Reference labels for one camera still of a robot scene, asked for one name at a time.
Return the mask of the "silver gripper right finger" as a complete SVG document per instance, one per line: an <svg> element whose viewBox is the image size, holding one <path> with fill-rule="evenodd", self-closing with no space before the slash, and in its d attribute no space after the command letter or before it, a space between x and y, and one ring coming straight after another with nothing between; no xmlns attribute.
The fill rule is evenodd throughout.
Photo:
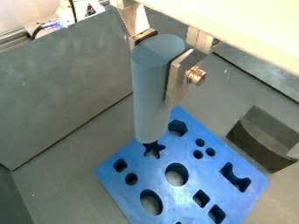
<svg viewBox="0 0 299 224"><path fill-rule="evenodd" d="M204 31L188 27L187 44L191 46L171 61L164 102L173 106L185 96L188 86L199 86L205 79L201 61L220 45L220 41Z"/></svg>

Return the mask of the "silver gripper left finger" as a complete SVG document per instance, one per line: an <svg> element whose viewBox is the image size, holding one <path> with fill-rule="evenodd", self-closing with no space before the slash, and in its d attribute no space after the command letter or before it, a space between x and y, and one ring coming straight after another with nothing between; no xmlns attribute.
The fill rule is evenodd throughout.
<svg viewBox="0 0 299 224"><path fill-rule="evenodd" d="M109 0L109 4L116 8L128 50L133 51L141 41L157 34L157 30L149 26L145 7L136 0Z"/></svg>

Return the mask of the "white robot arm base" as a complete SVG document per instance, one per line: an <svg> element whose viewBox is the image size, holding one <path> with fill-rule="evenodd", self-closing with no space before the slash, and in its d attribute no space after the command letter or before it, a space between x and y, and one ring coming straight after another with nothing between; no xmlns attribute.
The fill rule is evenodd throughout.
<svg viewBox="0 0 299 224"><path fill-rule="evenodd" d="M54 24L61 28L66 28L104 11L105 7L98 0L60 0L54 12L58 17Z"/></svg>

